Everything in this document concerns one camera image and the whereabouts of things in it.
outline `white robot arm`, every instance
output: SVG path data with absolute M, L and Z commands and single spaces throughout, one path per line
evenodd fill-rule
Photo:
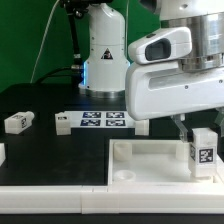
M 126 104 L 136 120 L 224 106 L 222 0 L 141 0 L 161 29 L 129 46 Z

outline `warning label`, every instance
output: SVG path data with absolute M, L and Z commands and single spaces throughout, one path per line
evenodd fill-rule
M 110 50 L 107 48 L 101 59 L 113 60 Z

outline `black table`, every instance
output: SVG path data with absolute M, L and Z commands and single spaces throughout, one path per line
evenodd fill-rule
M 55 114 L 63 111 L 125 111 L 125 99 L 97 99 L 80 95 L 68 84 L 19 84 L 0 94 L 0 143 L 7 160 L 0 167 L 0 186 L 107 185 L 109 140 L 178 139 L 170 118 L 154 119 L 150 137 L 134 135 L 133 128 L 73 128 L 57 136 Z M 32 111 L 31 128 L 19 135 L 4 133 L 4 119 Z M 192 127 L 207 127 L 217 115 L 209 110 L 187 115 Z M 0 223 L 223 223 L 222 215 L 1 215 Z

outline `white block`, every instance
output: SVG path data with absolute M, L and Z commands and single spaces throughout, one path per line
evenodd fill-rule
M 28 111 L 26 113 L 19 112 L 5 119 L 5 133 L 19 134 L 32 125 L 34 113 Z
M 149 120 L 135 121 L 135 135 L 149 135 Z
M 188 167 L 194 177 L 217 174 L 218 135 L 209 128 L 193 129 L 194 141 L 190 146 Z
M 0 166 L 5 161 L 5 146 L 4 144 L 0 144 Z
M 70 118 L 65 113 L 55 114 L 57 135 L 71 135 Z

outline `white platform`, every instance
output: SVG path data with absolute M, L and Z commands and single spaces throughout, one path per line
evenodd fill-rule
M 188 145 L 128 140 L 132 155 L 128 161 L 117 157 L 121 158 L 118 161 L 114 144 L 121 141 L 127 142 L 110 141 L 108 186 L 0 187 L 0 213 L 224 214 L 224 164 L 219 157 L 214 181 L 194 183 L 187 168 Z M 131 176 L 124 175 L 123 181 L 114 181 L 120 170 L 135 176 L 125 181 Z

